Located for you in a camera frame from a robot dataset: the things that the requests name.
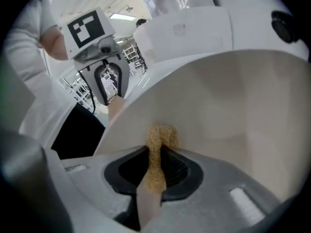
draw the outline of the person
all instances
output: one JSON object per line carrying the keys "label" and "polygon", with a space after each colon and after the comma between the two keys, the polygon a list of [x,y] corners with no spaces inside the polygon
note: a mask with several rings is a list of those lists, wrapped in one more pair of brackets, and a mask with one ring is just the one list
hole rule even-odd
{"label": "person", "polygon": [[60,159],[91,156],[105,127],[52,79],[40,54],[42,47],[54,59],[68,59],[49,1],[31,0],[3,46],[9,64],[35,95],[19,133],[55,150]]}
{"label": "person", "polygon": [[[137,22],[136,22],[136,28],[138,28],[140,25],[142,25],[142,24],[144,24],[146,22],[147,22],[146,19],[143,19],[143,18],[138,19]],[[143,70],[145,72],[148,68],[146,66],[144,58],[141,56],[141,52],[139,51],[137,43],[135,44],[135,49],[136,49],[136,53],[138,55],[139,62],[141,63],[141,66],[143,67]]]}

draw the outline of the white ceiling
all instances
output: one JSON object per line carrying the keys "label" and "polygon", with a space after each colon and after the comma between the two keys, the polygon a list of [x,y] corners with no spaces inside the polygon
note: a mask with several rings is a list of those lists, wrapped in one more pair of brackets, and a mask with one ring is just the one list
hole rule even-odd
{"label": "white ceiling", "polygon": [[[127,5],[133,7],[131,12],[126,11]],[[95,7],[100,7],[107,17],[113,13],[120,13],[137,19],[150,19],[143,0],[52,0],[52,8],[61,24]]]}

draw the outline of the person's arm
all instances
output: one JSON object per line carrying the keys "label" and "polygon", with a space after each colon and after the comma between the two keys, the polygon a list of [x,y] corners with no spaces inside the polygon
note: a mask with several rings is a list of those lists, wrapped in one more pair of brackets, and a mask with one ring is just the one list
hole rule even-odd
{"label": "person's arm", "polygon": [[52,58],[68,59],[64,36],[55,23],[49,0],[41,0],[40,44]]}

